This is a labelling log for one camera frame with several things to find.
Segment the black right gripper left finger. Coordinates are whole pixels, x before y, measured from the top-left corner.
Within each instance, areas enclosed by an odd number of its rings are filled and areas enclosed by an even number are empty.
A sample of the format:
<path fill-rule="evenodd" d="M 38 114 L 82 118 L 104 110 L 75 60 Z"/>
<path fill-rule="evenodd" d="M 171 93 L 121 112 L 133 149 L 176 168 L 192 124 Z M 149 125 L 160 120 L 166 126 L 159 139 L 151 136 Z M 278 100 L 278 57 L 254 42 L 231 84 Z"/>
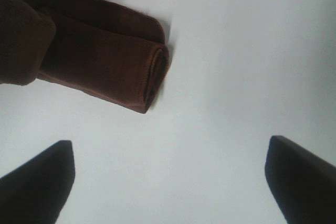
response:
<path fill-rule="evenodd" d="M 75 181 L 72 142 L 58 141 L 1 178 L 1 223 L 55 223 Z"/>

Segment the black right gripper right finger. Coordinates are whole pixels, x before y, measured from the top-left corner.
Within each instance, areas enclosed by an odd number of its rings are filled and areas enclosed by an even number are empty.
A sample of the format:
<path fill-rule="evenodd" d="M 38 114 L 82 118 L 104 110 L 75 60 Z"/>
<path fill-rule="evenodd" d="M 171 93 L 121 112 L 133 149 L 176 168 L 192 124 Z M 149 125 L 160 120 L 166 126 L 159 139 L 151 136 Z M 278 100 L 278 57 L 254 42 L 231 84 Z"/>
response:
<path fill-rule="evenodd" d="M 335 223 L 335 166 L 284 136 L 272 136 L 265 163 L 287 223 Z"/>

